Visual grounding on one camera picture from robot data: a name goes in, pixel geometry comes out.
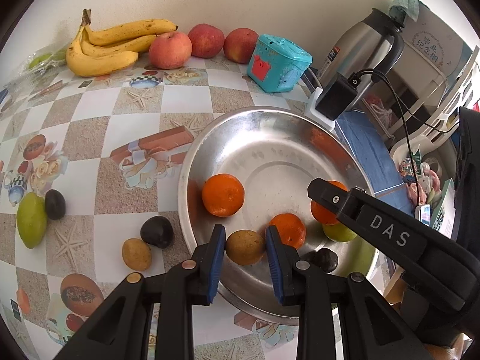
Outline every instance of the blue cloth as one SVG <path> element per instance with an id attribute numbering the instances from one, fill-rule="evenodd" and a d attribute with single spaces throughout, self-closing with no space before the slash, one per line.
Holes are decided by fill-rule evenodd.
<path id="1" fill-rule="evenodd" d="M 413 216 L 407 189 L 377 130 L 361 111 L 343 112 L 335 131 L 367 174 L 375 196 Z"/>

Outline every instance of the lime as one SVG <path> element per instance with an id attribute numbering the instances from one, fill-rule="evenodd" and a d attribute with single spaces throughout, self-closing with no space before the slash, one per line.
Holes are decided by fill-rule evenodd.
<path id="1" fill-rule="evenodd" d="M 43 198 L 29 192 L 23 197 L 17 211 L 18 234 L 28 249 L 41 241 L 47 229 L 47 213 Z"/>
<path id="2" fill-rule="evenodd" d="M 30 69 L 34 68 L 35 66 L 37 66 L 39 63 L 45 61 L 46 59 L 49 59 L 51 55 L 52 55 L 52 53 L 48 52 L 44 55 L 40 55 L 37 58 L 34 58 L 32 60 L 32 62 L 30 62 L 30 64 L 28 65 L 28 69 L 30 70 Z"/>
<path id="3" fill-rule="evenodd" d="M 348 242 L 357 236 L 357 234 L 340 222 L 331 226 L 322 225 L 322 228 L 325 235 L 335 242 Z"/>

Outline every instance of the banana stem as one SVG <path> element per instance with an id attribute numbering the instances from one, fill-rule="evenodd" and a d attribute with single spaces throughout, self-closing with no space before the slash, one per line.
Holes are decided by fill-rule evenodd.
<path id="1" fill-rule="evenodd" d="M 90 9 L 84 9 L 82 14 L 82 27 L 85 27 L 91 23 L 90 21 Z"/>

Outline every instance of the cable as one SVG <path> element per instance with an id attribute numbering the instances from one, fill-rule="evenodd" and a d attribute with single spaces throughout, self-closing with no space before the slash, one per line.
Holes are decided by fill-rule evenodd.
<path id="1" fill-rule="evenodd" d="M 387 82 L 385 82 L 385 84 L 389 87 L 389 89 L 392 91 L 393 95 L 395 96 L 396 99 L 398 99 L 398 101 L 400 103 L 402 103 L 402 105 L 405 107 L 406 111 L 410 114 L 411 117 L 413 117 L 415 120 L 419 121 L 420 123 L 430 127 L 432 130 L 436 131 L 436 132 L 439 132 L 441 134 L 448 134 L 450 131 L 452 131 L 454 128 L 456 128 L 460 122 L 458 123 L 455 123 L 452 127 L 450 127 L 447 131 L 443 131 L 443 130 L 438 130 L 436 127 L 424 122 L 423 120 L 417 118 L 412 112 L 411 110 L 409 109 L 409 107 L 403 102 L 403 100 L 399 97 L 399 95 L 397 95 L 395 93 L 395 91 L 393 90 L 393 87 L 392 87 L 392 84 L 390 83 L 389 79 L 387 78 L 387 76 L 385 74 L 383 74 L 381 71 L 378 71 L 378 70 L 374 70 L 374 69 L 363 69 L 363 70 L 360 70 L 357 74 L 362 76 L 363 73 L 365 74 L 370 74 L 370 72 L 372 72 L 373 74 L 375 74 L 377 77 L 379 77 L 379 75 L 382 75 L 383 78 L 385 78 Z"/>
<path id="2" fill-rule="evenodd" d="M 402 106 L 400 105 L 399 97 L 398 97 L 397 93 L 395 93 L 395 90 L 393 89 L 392 84 L 390 83 L 388 78 L 382 72 L 376 71 L 374 69 L 364 69 L 364 70 L 360 70 L 359 72 L 356 73 L 356 75 L 359 76 L 359 77 L 364 76 L 366 74 L 375 75 L 379 79 L 381 79 L 388 86 L 390 91 L 393 93 L 393 96 L 395 97 L 395 100 L 397 101 L 398 106 L 400 107 L 400 116 L 402 118 L 403 128 L 405 130 L 406 146 L 409 149 L 409 157 L 410 157 L 410 161 L 411 161 L 411 164 L 412 164 L 412 170 L 413 170 L 413 175 L 414 175 L 414 178 L 415 178 L 415 184 L 417 185 L 417 205 L 416 205 L 416 207 L 417 207 L 417 206 L 420 205 L 419 181 L 418 181 L 418 178 L 417 178 L 417 172 L 415 170 L 416 163 L 413 161 L 412 148 L 410 146 L 410 139 L 409 139 L 409 131 L 407 130 L 407 123 L 405 121 L 405 117 L 403 116 Z"/>
<path id="3" fill-rule="evenodd" d="M 321 88 L 322 85 L 321 85 L 320 81 L 318 81 L 318 78 L 317 78 L 316 74 L 314 73 L 314 71 L 311 70 L 309 67 L 307 68 L 307 70 L 311 73 L 311 75 L 312 75 L 312 77 L 313 77 L 313 80 L 315 81 L 315 84 L 317 84 L 317 86 L 318 86 L 319 88 Z"/>

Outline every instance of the blue gripper pad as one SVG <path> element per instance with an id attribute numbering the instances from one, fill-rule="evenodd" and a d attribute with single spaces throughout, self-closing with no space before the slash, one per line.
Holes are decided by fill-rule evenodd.
<path id="1" fill-rule="evenodd" d="M 280 304 L 283 304 L 283 275 L 280 269 L 277 250 L 273 241 L 270 227 L 265 231 L 265 241 L 267 245 L 268 266 L 270 267 L 270 276 L 272 276 L 273 291 Z"/>
<path id="2" fill-rule="evenodd" d="M 212 265 L 210 273 L 208 275 L 208 292 L 207 301 L 212 303 L 213 298 L 217 294 L 218 281 L 220 279 L 220 272 L 222 271 L 223 254 L 225 251 L 225 228 L 222 225 L 215 225 L 210 242 L 214 242 L 217 238 L 217 244 L 215 245 L 215 251 L 212 259 Z"/>

